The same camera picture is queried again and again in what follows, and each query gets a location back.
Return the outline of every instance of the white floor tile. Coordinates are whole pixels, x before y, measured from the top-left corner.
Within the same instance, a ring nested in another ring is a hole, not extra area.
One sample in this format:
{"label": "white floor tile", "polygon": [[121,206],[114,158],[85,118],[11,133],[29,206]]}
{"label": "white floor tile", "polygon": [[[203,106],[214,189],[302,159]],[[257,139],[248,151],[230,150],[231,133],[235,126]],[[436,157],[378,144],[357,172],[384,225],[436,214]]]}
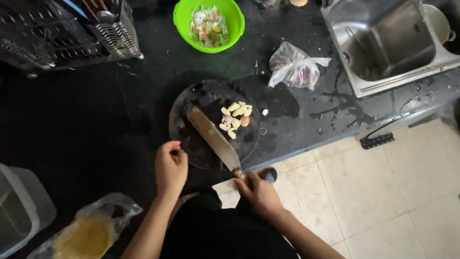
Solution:
{"label": "white floor tile", "polygon": [[316,162],[280,174],[274,187],[284,207],[325,242],[343,240]]}
{"label": "white floor tile", "polygon": [[218,183],[216,185],[213,185],[213,189],[216,190],[218,195],[225,194],[227,192],[231,192],[236,190],[236,185],[234,182],[234,179],[230,179],[225,182]]}
{"label": "white floor tile", "polygon": [[409,213],[346,239],[353,258],[426,258]]}
{"label": "white floor tile", "polygon": [[280,174],[313,162],[316,162],[313,151],[307,151],[295,157],[291,157],[284,161],[272,164],[271,166],[273,166],[273,168],[276,169],[278,174]]}
{"label": "white floor tile", "polygon": [[460,188],[460,137],[440,120],[383,145],[409,210]]}
{"label": "white floor tile", "polygon": [[332,248],[334,248],[337,252],[339,252],[339,254],[345,257],[345,259],[351,259],[350,252],[348,251],[345,240],[332,245]]}
{"label": "white floor tile", "polygon": [[315,154],[316,160],[319,161],[326,157],[339,154],[343,151],[347,151],[358,146],[360,146],[360,144],[355,139],[355,137],[347,137],[339,141],[314,149],[313,153]]}
{"label": "white floor tile", "polygon": [[235,208],[240,200],[240,193],[238,191],[231,191],[219,195],[219,198],[222,201],[223,209]]}
{"label": "white floor tile", "polygon": [[460,190],[411,211],[428,258],[460,258]]}
{"label": "white floor tile", "polygon": [[318,164],[345,238],[408,211],[381,147],[356,147]]}

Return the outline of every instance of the metal dish rack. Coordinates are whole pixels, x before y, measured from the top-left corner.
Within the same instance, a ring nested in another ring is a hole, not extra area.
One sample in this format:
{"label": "metal dish rack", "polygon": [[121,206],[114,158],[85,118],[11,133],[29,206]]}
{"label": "metal dish rack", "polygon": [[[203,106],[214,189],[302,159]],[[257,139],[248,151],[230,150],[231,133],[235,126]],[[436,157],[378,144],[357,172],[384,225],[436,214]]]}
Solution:
{"label": "metal dish rack", "polygon": [[124,1],[119,22],[96,25],[83,25],[52,0],[34,5],[28,0],[15,1],[14,11],[0,4],[0,60],[29,71],[30,77],[39,71],[144,58],[132,10]]}

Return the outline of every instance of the person's left hand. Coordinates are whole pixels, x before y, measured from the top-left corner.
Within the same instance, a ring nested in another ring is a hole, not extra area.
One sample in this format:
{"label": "person's left hand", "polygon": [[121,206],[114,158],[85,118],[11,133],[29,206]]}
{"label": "person's left hand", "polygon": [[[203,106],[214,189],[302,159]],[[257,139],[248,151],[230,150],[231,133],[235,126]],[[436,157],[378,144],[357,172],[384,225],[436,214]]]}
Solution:
{"label": "person's left hand", "polygon": [[[178,154],[171,155],[171,151],[177,151]],[[187,153],[180,148],[180,141],[163,144],[156,152],[155,161],[158,196],[177,200],[187,180],[188,171],[189,159]]]}

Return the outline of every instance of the sink basin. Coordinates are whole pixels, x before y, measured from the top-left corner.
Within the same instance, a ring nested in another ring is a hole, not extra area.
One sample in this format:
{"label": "sink basin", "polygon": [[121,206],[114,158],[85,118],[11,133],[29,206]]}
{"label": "sink basin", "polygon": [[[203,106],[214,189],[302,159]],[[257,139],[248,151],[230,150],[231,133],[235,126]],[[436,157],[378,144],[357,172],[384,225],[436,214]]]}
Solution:
{"label": "sink basin", "polygon": [[322,8],[357,97],[460,65],[460,37],[442,44],[421,4],[460,32],[460,0],[336,0]]}

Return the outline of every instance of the knife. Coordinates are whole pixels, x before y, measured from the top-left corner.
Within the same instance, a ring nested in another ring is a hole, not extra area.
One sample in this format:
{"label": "knife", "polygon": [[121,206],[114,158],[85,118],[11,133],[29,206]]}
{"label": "knife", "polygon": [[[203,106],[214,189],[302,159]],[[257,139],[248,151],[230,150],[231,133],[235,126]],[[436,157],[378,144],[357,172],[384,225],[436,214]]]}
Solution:
{"label": "knife", "polygon": [[247,175],[241,169],[240,159],[235,150],[222,133],[213,126],[206,115],[204,115],[198,107],[193,106],[191,111],[187,114],[187,119],[192,123],[193,127],[200,133],[204,140],[206,140],[206,143],[213,149],[225,166],[233,172],[233,175],[246,181]]}

